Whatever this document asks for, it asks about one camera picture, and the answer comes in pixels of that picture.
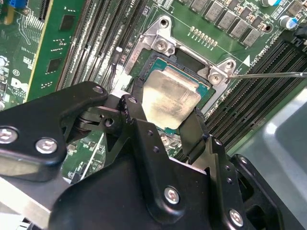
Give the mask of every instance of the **capacitor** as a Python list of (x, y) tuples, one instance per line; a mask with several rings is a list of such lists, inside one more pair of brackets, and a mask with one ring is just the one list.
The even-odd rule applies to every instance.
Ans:
[(3, 102), (0, 102), (0, 111), (2, 111), (5, 108), (5, 105)]
[(297, 19), (284, 15), (280, 17), (279, 25), (287, 30), (293, 30), (297, 27)]
[(261, 0), (261, 4), (264, 7), (277, 6), (281, 1), (282, 0)]

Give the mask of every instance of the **blue component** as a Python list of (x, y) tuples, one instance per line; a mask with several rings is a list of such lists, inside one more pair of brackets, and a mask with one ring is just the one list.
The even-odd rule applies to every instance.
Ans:
[(14, 8), (25, 8), (27, 6), (28, 0), (9, 0), (9, 5)]
[(280, 3), (281, 1), (282, 1), (282, 0), (277, 0), (277, 1), (273, 4), (273, 6), (279, 5), (279, 3)]

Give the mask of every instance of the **mounting hole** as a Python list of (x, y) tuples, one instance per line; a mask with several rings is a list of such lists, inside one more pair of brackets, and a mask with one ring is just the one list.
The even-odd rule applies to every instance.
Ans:
[(226, 68), (227, 69), (232, 69), (233, 67), (234, 67), (233, 62), (229, 61), (229, 62), (226, 63)]
[(162, 19), (160, 22), (160, 25), (162, 28), (167, 28), (168, 27), (168, 20)]
[(174, 53), (174, 50), (172, 48), (168, 49), (168, 53), (169, 54), (173, 54)]
[(113, 123), (114, 123), (114, 120), (112, 118), (107, 118), (106, 120), (104, 120), (105, 127), (111, 127)]
[(101, 87), (99, 87), (99, 86), (95, 86), (95, 87), (93, 88), (93, 90), (94, 90), (95, 92), (97, 92), (97, 93), (103, 93), (103, 92), (104, 92), (103, 89), (102, 89)]
[(229, 184), (232, 184), (232, 180), (231, 180), (230, 178), (227, 178), (227, 182), (228, 182)]
[(158, 153), (160, 151), (157, 146), (155, 146), (153, 149), (154, 149), (153, 151), (156, 152), (156, 153)]
[(271, 25), (267, 25), (267, 27), (264, 28), (264, 32), (269, 33), (272, 31), (272, 26)]

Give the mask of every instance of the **metal hole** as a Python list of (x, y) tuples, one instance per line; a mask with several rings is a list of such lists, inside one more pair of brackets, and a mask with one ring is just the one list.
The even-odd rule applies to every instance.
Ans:
[(229, 61), (229, 62), (226, 63), (226, 68), (227, 69), (232, 69), (233, 67), (234, 67), (233, 62)]
[(232, 184), (232, 180), (231, 180), (230, 178), (227, 178), (227, 182), (228, 182), (229, 184)]
[(167, 28), (168, 27), (168, 20), (162, 19), (160, 22), (160, 25), (162, 28)]
[(93, 90), (94, 90), (95, 92), (97, 92), (97, 93), (103, 93), (103, 92), (104, 92), (103, 89), (102, 89), (101, 87), (99, 87), (99, 86), (95, 86), (95, 87), (93, 88)]
[(156, 153), (158, 153), (160, 151), (157, 146), (155, 146), (153, 149), (154, 149), (153, 151), (156, 152)]
[(106, 120), (104, 120), (104, 125), (106, 127), (111, 127), (114, 123), (114, 120), (112, 118), (107, 118)]

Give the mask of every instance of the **dimm slot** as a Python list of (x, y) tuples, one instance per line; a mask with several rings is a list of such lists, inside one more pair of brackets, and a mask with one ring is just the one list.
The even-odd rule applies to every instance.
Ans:
[(78, 21), (78, 26), (77, 26), (76, 32), (75, 32), (73, 39), (72, 39), (73, 43), (70, 47), (70, 50), (69, 50), (68, 55), (67, 55), (66, 60), (65, 60), (66, 64), (64, 65), (64, 69), (62, 71), (57, 90), (64, 89), (64, 87), (65, 87), (65, 84), (66, 84), (66, 81), (67, 81), (67, 78), (68, 78), (68, 71), (71, 68), (72, 59), (75, 56), (76, 48), (77, 48), (78, 42), (80, 41), (80, 38), (81, 38), (82, 29), (84, 28), (86, 19), (88, 18), (89, 14), (90, 14), (90, 10), (93, 6), (93, 2), (94, 2), (94, 0), (87, 0), (84, 4), (81, 17), (79, 18), (79, 21)]

